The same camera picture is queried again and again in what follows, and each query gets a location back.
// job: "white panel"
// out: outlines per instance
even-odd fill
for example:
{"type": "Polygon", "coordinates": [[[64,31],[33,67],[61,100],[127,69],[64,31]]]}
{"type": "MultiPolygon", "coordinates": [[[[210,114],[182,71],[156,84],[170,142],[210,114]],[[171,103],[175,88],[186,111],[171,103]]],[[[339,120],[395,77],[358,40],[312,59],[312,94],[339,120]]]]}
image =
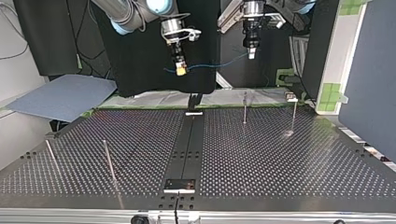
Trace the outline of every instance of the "white panel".
{"type": "Polygon", "coordinates": [[[49,132],[47,119],[12,111],[0,112],[0,170],[38,146],[49,132]]]}
{"type": "MultiPolygon", "coordinates": [[[[12,0],[2,2],[12,5],[12,0]]],[[[13,24],[21,29],[18,18],[8,9],[3,10],[13,24]]],[[[0,58],[18,54],[25,46],[26,42],[0,13],[0,58]]],[[[44,83],[29,50],[22,56],[0,60],[0,170],[40,144],[45,134],[50,132],[49,121],[46,119],[1,110],[16,97],[44,83]]]]}
{"type": "Polygon", "coordinates": [[[339,16],[332,36],[332,45],[324,71],[324,83],[340,83],[347,57],[353,50],[360,16],[339,16]]]}

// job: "white wall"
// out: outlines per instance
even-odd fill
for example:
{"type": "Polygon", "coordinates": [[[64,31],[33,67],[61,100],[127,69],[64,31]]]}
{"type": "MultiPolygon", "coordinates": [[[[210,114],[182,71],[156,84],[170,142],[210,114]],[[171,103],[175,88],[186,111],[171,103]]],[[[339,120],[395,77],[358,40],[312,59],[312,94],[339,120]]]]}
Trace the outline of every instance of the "white wall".
{"type": "MultiPolygon", "coordinates": [[[[7,9],[4,11],[14,25],[21,29],[18,18],[7,9]]],[[[0,58],[18,54],[24,50],[25,46],[26,42],[18,36],[3,14],[0,13],[0,58]]],[[[0,60],[0,107],[8,103],[10,99],[34,90],[44,83],[44,78],[38,74],[35,61],[29,50],[17,58],[0,60]]]]}
{"type": "MultiPolygon", "coordinates": [[[[320,83],[317,105],[320,104],[325,83],[341,84],[340,93],[344,94],[366,7],[366,5],[363,5],[358,15],[339,15],[337,17],[323,78],[320,83]]],[[[317,108],[317,113],[320,115],[338,115],[341,104],[341,102],[337,103],[333,112],[319,111],[317,108]]]]}
{"type": "MultiPolygon", "coordinates": [[[[12,0],[0,0],[12,5],[12,0]]],[[[18,19],[7,9],[14,25],[21,29],[18,19]]],[[[26,42],[16,34],[0,13],[0,58],[18,54],[26,42]]],[[[4,106],[17,97],[44,85],[38,74],[33,56],[27,50],[22,56],[0,60],[0,170],[15,161],[21,154],[38,146],[50,131],[46,119],[13,113],[4,106]]]]}

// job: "robotic arm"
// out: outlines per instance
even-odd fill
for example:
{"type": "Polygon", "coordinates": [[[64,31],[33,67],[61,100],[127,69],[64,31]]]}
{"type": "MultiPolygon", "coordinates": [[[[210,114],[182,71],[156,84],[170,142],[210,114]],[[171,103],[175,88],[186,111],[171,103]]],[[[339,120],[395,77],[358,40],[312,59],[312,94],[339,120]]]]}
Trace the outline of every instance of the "robotic arm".
{"type": "Polygon", "coordinates": [[[179,14],[176,0],[92,0],[111,20],[120,35],[127,35],[136,29],[146,30],[146,24],[161,18],[161,35],[171,48],[177,75],[187,73],[187,64],[181,42],[198,40],[201,31],[186,28],[184,19],[189,13],[179,14]]]}
{"type": "Polygon", "coordinates": [[[225,34],[237,24],[243,22],[243,46],[247,48],[248,58],[254,59],[260,46],[260,33],[263,26],[280,29],[287,21],[293,29],[302,31],[309,22],[302,19],[317,0],[233,0],[225,8],[218,20],[219,30],[225,34]],[[267,7],[277,11],[265,13],[267,7]]]}

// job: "perforated metal table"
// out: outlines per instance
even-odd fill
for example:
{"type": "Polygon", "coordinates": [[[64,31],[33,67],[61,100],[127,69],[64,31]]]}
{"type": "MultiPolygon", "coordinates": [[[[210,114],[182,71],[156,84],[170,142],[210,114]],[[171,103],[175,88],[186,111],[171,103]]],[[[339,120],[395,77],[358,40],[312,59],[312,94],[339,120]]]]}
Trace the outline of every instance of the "perforated metal table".
{"type": "Polygon", "coordinates": [[[396,214],[396,174],[306,107],[104,110],[0,172],[0,207],[396,214]],[[107,140],[117,184],[108,169],[107,140]],[[167,179],[195,193],[165,194],[167,179]]]}

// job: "metal pin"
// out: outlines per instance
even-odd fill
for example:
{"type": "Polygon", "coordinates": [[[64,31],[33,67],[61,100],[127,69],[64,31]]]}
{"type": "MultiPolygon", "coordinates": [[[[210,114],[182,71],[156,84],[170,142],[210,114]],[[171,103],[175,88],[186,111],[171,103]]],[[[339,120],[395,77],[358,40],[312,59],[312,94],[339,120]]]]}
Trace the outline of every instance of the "metal pin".
{"type": "Polygon", "coordinates": [[[294,121],[296,119],[296,112],[297,112],[297,103],[294,103],[294,110],[293,110],[293,121],[291,122],[291,131],[294,133],[294,121]]]}
{"type": "Polygon", "coordinates": [[[247,116],[248,116],[248,94],[245,92],[245,96],[244,96],[244,124],[247,123],[247,116]]]}
{"type": "Polygon", "coordinates": [[[113,180],[117,181],[116,174],[114,173],[114,169],[113,169],[113,162],[111,161],[110,151],[108,150],[108,145],[107,145],[106,140],[103,140],[103,146],[105,148],[105,153],[106,153],[107,161],[108,161],[108,167],[110,168],[111,175],[113,177],[113,180]]]}
{"type": "Polygon", "coordinates": [[[295,103],[294,103],[293,120],[295,120],[295,118],[296,118],[297,103],[298,103],[298,102],[295,102],[295,103]]]}
{"type": "Polygon", "coordinates": [[[52,147],[50,146],[50,141],[48,139],[46,140],[46,144],[47,144],[47,148],[49,149],[50,156],[52,157],[53,160],[56,160],[55,155],[53,154],[52,151],[52,147]]]}

